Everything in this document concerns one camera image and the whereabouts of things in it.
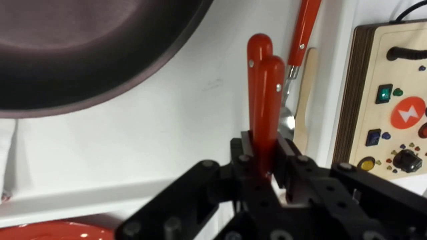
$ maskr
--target black metal frame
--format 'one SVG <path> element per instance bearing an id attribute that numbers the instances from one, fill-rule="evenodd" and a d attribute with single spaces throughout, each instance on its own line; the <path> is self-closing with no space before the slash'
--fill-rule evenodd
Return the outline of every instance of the black metal frame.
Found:
<path id="1" fill-rule="evenodd" d="M 422 239 L 427 200 L 341 163 L 318 168 L 290 140 L 278 139 L 273 176 L 286 189 L 281 205 L 256 171 L 250 133 L 230 141 L 232 160 L 202 160 L 115 231 L 117 240 L 193 239 L 220 203 L 234 216 L 214 239 Z"/>

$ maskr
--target red handle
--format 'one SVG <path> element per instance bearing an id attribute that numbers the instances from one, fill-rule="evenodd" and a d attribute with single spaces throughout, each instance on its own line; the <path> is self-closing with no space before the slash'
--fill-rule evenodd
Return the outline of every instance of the red handle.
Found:
<path id="1" fill-rule="evenodd" d="M 302 0 L 293 32 L 288 64 L 300 67 L 305 55 L 310 31 L 314 25 L 320 0 Z"/>
<path id="2" fill-rule="evenodd" d="M 258 69 L 260 61 L 264 56 L 272 55 L 272 43 L 266 35 L 253 35 L 246 47 L 248 57 L 248 96 L 249 96 L 249 129 L 253 131 L 254 127 L 254 87 L 256 87 L 256 72 Z"/>
<path id="3" fill-rule="evenodd" d="M 253 147 L 261 176 L 268 176 L 277 141 L 278 112 L 284 63 L 277 56 L 265 56 L 258 64 L 254 85 Z"/>

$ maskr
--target red utensil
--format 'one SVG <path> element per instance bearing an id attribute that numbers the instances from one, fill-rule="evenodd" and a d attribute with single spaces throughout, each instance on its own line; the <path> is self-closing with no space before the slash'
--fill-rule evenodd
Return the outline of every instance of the red utensil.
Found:
<path id="1" fill-rule="evenodd" d="M 246 64 L 248 64 L 248 97 L 249 97 L 249 129 L 253 131 L 254 127 L 254 87 L 256 87 L 256 73 L 260 61 L 265 56 L 272 56 L 272 43 L 266 35 L 257 33 L 253 35 L 246 45 Z"/>
<path id="2" fill-rule="evenodd" d="M 269 180 L 273 149 L 277 140 L 284 63 L 277 56 L 264 56 L 254 84 L 253 148 L 257 168 Z"/>
<path id="3" fill-rule="evenodd" d="M 109 229 L 69 221 L 29 224 L 0 229 L 1 240 L 113 240 Z"/>
<path id="4" fill-rule="evenodd" d="M 296 79 L 298 67 L 302 63 L 306 44 L 314 25 L 320 0 L 302 0 L 298 9 L 297 21 L 293 32 L 293 40 L 288 57 L 289 73 L 288 79 Z"/>

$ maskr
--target frying pan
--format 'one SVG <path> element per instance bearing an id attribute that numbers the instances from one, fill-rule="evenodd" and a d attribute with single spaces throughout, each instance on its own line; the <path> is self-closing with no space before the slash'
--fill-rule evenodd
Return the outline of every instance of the frying pan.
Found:
<path id="1" fill-rule="evenodd" d="M 159 69 L 213 0 L 0 0 L 0 117 L 106 101 Z"/>

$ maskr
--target knob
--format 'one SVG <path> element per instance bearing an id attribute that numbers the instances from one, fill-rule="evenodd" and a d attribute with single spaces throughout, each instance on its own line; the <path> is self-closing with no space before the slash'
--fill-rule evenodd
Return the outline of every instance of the knob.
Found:
<path id="1" fill-rule="evenodd" d="M 392 160 L 393 167 L 400 168 L 402 172 L 414 172 L 422 165 L 422 160 L 410 149 L 401 149 Z"/>

